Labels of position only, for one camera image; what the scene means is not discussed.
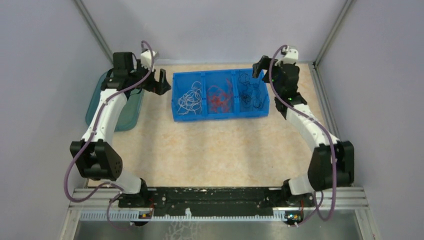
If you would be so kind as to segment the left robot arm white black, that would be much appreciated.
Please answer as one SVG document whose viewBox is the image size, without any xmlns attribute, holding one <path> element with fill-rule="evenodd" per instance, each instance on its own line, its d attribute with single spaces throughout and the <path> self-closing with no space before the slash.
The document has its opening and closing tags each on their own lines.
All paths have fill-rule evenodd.
<svg viewBox="0 0 424 240">
<path fill-rule="evenodd" d="M 88 129 L 81 140 L 73 141 L 69 147 L 73 157 L 70 169 L 76 166 L 81 177 L 118 189 L 122 200 L 131 200 L 138 207 L 149 203 L 147 184 L 124 171 L 122 158 L 112 146 L 113 135 L 133 89 L 159 96 L 171 89 L 164 69 L 159 71 L 159 80 L 155 79 L 158 55 L 154 50 L 143 50 L 139 58 L 132 52 L 113 53 L 113 67 L 101 83 L 98 105 Z"/>
</svg>

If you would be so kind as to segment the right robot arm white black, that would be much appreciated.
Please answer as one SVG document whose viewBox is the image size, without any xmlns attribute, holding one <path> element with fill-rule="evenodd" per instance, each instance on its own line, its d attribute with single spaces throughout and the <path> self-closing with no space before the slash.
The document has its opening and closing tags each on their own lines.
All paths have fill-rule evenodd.
<svg viewBox="0 0 424 240">
<path fill-rule="evenodd" d="M 295 206 L 306 194 L 351 186 L 354 182 L 354 146 L 330 133 L 313 115 L 298 91 L 300 68 L 294 62 L 263 55 L 252 66 L 253 78 L 258 78 L 263 70 L 271 71 L 262 81 L 270 84 L 277 111 L 297 129 L 312 152 L 307 172 L 283 182 L 283 203 Z"/>
</svg>

